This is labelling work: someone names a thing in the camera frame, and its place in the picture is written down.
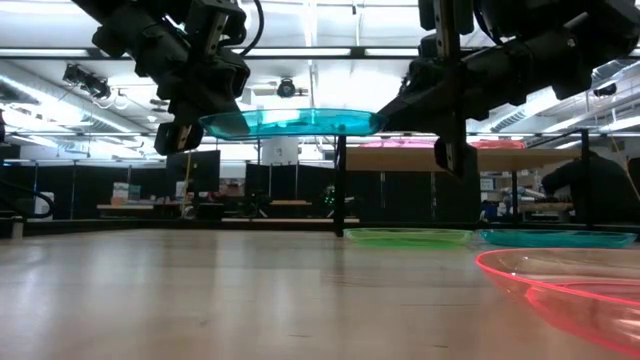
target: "ceiling light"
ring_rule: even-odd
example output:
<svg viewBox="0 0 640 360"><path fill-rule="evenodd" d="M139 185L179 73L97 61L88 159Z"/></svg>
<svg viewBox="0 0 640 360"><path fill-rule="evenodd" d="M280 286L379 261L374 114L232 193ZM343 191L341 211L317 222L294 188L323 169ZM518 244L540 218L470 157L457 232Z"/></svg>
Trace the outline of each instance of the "ceiling light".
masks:
<svg viewBox="0 0 640 360"><path fill-rule="evenodd" d="M89 57L84 49L0 49L0 57Z"/></svg>
<svg viewBox="0 0 640 360"><path fill-rule="evenodd" d="M616 122L613 122L609 125L605 125L603 127L601 127L600 132L612 132L612 131L616 131L616 130L621 130L621 129L626 129L632 126L636 126L636 125L640 125L640 116L635 116L632 118L628 118L628 119L623 119L623 120L618 120Z"/></svg>
<svg viewBox="0 0 640 360"><path fill-rule="evenodd" d="M582 140L572 141L570 143L566 143L566 144L560 145L560 146L556 147L556 149L568 149L570 147L573 147L575 145L580 144L581 142L582 142Z"/></svg>
<svg viewBox="0 0 640 360"><path fill-rule="evenodd" d="M85 15L70 1L0 1L0 11L34 15Z"/></svg>
<svg viewBox="0 0 640 360"><path fill-rule="evenodd" d="M566 129L568 127L571 127L577 123L579 123L580 121L582 121L582 119L569 119L569 120L565 120L562 122L559 122L553 126L550 126L544 130L542 130L542 132L554 132L554 131L558 131L558 130L562 130L562 129Z"/></svg>
<svg viewBox="0 0 640 360"><path fill-rule="evenodd" d="M364 51L367 56L412 56L418 57L418 49L366 49Z"/></svg>
<svg viewBox="0 0 640 360"><path fill-rule="evenodd" d="M20 140L20 141L26 141L26 142L30 142L33 144L37 144L37 145L42 145L42 146L46 146L46 147L58 147L58 144L56 144L55 142L49 140L49 139L45 139L39 136L32 136L32 137L22 137L22 136L15 136L12 135L12 138L16 139L16 140Z"/></svg>
<svg viewBox="0 0 640 360"><path fill-rule="evenodd" d="M113 141L113 142L118 143L118 144L122 144L122 140L120 140L118 138L114 138L112 136L105 136L104 139L105 140L109 140L109 141Z"/></svg>
<svg viewBox="0 0 640 360"><path fill-rule="evenodd" d="M243 49L232 49L235 53L242 52ZM348 56L351 50L347 48L272 48L272 49L253 49L250 56Z"/></svg>
<svg viewBox="0 0 640 360"><path fill-rule="evenodd" d="M32 116L23 114L13 109L5 109L2 113L6 125L13 126L22 130L31 131L69 131L63 127L57 126L54 123L48 123L46 121L36 119Z"/></svg>
<svg viewBox="0 0 640 360"><path fill-rule="evenodd" d="M125 133L130 133L131 132L131 130L129 128L126 128L124 126L118 125L118 124L114 123L113 121L111 121L109 119L105 119L105 118L103 118L101 116L96 116L96 115L91 115L91 117L93 117L94 119L96 119L96 120L98 120L100 122L103 122L103 123L111 126L114 129L120 130L120 131L125 132Z"/></svg>

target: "pink plastic bowl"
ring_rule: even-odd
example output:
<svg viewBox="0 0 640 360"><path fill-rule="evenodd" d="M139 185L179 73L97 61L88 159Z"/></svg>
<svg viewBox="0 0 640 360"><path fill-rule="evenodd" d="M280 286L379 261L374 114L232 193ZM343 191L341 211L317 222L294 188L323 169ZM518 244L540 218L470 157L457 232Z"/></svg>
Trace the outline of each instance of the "pink plastic bowl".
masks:
<svg viewBox="0 0 640 360"><path fill-rule="evenodd" d="M509 249L476 263L549 324L640 356L640 251Z"/></svg>

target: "teal plastic plate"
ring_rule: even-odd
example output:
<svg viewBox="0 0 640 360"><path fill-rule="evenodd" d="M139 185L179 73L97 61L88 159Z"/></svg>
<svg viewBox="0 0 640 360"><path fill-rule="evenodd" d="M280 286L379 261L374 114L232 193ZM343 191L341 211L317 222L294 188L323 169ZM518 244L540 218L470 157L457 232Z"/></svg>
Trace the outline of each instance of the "teal plastic plate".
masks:
<svg viewBox="0 0 640 360"><path fill-rule="evenodd" d="M387 118L345 109L255 110L205 116L205 131L223 140L253 140L275 136L367 136L381 131Z"/></svg>
<svg viewBox="0 0 640 360"><path fill-rule="evenodd" d="M638 237L625 233L558 230L484 230L480 235L486 242L499 246L610 249L630 246Z"/></svg>

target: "person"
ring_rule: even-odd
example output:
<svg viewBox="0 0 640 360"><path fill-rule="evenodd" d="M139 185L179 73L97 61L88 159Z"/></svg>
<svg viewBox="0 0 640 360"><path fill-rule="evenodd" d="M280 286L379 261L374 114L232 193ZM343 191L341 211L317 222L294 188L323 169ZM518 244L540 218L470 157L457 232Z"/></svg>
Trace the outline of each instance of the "person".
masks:
<svg viewBox="0 0 640 360"><path fill-rule="evenodd" d="M542 179L547 194L569 187L579 222L586 222L586 195L591 195L591 220L596 224L640 222L640 199L627 172L618 163L589 152L587 189L582 158L556 169Z"/></svg>

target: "plastic plate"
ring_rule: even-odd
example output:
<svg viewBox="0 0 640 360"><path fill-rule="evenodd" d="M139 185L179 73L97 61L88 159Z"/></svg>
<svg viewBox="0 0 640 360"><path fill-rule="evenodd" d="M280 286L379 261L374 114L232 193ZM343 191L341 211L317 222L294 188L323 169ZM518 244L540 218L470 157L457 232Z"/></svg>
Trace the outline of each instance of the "plastic plate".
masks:
<svg viewBox="0 0 640 360"><path fill-rule="evenodd" d="M205 116L200 123L211 136L252 140L275 136L366 136L381 131L387 118L346 109L255 110Z"/></svg>
<svg viewBox="0 0 640 360"><path fill-rule="evenodd" d="M476 263L549 324L640 356L640 251L504 249Z"/></svg>
<svg viewBox="0 0 640 360"><path fill-rule="evenodd" d="M465 246L471 231L447 229L349 229L345 235L359 245L447 249Z"/></svg>
<svg viewBox="0 0 640 360"><path fill-rule="evenodd" d="M484 230L480 235L493 245L544 248L619 249L631 245L637 238L636 234L558 230Z"/></svg>

